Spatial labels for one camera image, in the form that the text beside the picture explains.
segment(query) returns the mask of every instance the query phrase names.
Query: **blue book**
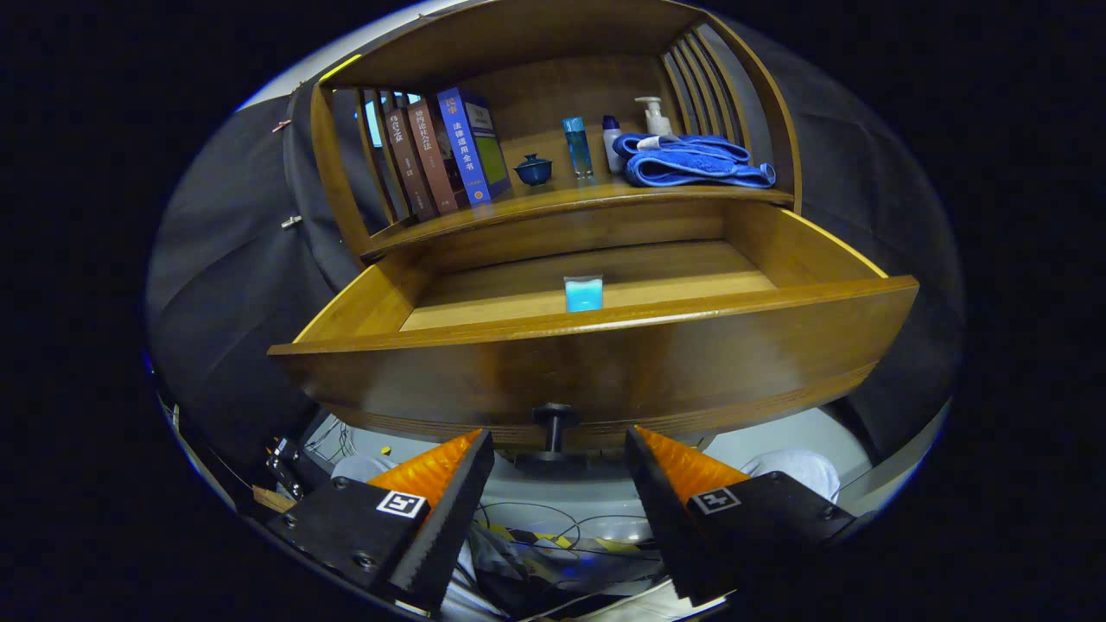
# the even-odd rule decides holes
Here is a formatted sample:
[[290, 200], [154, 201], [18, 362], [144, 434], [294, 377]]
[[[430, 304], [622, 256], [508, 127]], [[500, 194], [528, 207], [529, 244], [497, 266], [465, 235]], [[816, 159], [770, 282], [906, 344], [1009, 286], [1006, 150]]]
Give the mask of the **blue book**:
[[510, 188], [507, 162], [488, 102], [476, 93], [455, 87], [438, 93], [438, 105], [469, 203], [491, 200]]

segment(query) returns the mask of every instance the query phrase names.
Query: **brown book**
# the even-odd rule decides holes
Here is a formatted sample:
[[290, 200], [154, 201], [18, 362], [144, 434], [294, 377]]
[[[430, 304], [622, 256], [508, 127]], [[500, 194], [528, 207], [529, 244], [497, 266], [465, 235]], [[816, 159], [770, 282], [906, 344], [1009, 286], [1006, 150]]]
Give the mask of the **brown book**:
[[397, 173], [403, 180], [404, 188], [407, 189], [407, 199], [411, 204], [411, 212], [419, 221], [426, 221], [438, 216], [435, 208], [434, 197], [426, 185], [426, 174], [422, 172], [422, 163], [415, 155], [414, 143], [411, 143], [411, 128], [407, 123], [406, 111], [401, 107], [394, 107], [384, 116], [384, 124], [387, 126], [388, 142], [392, 143], [392, 151], [396, 155]]
[[407, 107], [407, 117], [435, 204], [440, 214], [448, 214], [468, 207], [469, 197], [449, 139], [438, 137], [438, 133], [445, 132], [446, 125], [437, 108], [427, 100], [419, 100]]

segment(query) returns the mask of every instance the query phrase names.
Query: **white pump bottle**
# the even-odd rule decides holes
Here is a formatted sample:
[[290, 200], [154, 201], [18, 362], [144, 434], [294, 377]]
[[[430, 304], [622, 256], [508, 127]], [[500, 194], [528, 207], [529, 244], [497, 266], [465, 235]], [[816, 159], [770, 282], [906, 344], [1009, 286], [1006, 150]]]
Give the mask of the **white pump bottle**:
[[634, 97], [634, 101], [646, 105], [645, 124], [649, 134], [667, 136], [672, 133], [668, 117], [660, 115], [660, 97]]

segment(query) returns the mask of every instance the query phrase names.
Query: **small white bottle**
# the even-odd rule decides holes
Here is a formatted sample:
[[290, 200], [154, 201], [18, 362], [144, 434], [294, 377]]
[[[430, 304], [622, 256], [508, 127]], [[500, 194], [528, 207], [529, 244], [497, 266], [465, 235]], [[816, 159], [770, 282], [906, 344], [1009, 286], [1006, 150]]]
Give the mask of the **small white bottle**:
[[622, 136], [618, 122], [609, 114], [603, 115], [603, 146], [607, 151], [607, 166], [611, 167], [611, 173], [615, 174], [622, 173], [624, 164], [622, 156], [616, 154], [614, 149], [615, 138], [618, 136]]

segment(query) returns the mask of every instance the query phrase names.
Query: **wooden cabinet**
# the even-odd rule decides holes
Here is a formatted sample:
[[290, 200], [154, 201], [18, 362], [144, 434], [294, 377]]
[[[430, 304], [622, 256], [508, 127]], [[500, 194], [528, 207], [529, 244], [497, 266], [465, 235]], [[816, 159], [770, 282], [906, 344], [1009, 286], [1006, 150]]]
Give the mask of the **wooden cabinet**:
[[[565, 446], [585, 449], [620, 445], [632, 423], [668, 436], [714, 434], [856, 387], [898, 333], [918, 283], [888, 278], [797, 214], [794, 132], [760, 61], [691, 7], [567, 4], [499, 0], [449, 13], [320, 82], [312, 106], [320, 174], [344, 240], [366, 268], [270, 355], [352, 425], [434, 440], [486, 427], [498, 446], [513, 448], [541, 445], [530, 413], [546, 402], [581, 413]], [[741, 143], [743, 108], [705, 27], [757, 90], [776, 188], [634, 188], [605, 173], [592, 145], [604, 169], [594, 180], [554, 168], [545, 186], [514, 179], [492, 203], [428, 222], [393, 206], [392, 226], [365, 230], [337, 159], [333, 89], [478, 90], [509, 164], [514, 152], [543, 149], [556, 162], [550, 152], [563, 148], [564, 116], [583, 112], [594, 124], [614, 111], [624, 128], [644, 129], [634, 125], [633, 96], [657, 93], [671, 100], [665, 112], [677, 132]], [[452, 45], [450, 32], [472, 28], [487, 33], [440, 52]], [[596, 142], [598, 131], [587, 129]], [[566, 313], [563, 278], [598, 273], [604, 308]]]

